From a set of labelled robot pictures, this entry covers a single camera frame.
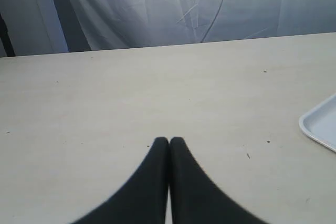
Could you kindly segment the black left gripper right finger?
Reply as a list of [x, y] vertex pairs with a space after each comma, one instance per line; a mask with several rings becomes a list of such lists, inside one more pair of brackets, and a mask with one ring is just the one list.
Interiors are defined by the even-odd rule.
[[173, 223], [265, 223], [211, 181], [181, 137], [170, 141]]

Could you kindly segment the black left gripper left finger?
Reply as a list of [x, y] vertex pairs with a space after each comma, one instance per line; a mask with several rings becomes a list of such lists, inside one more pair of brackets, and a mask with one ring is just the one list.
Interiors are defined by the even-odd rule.
[[169, 142], [157, 137], [128, 181], [74, 223], [165, 223], [168, 173]]

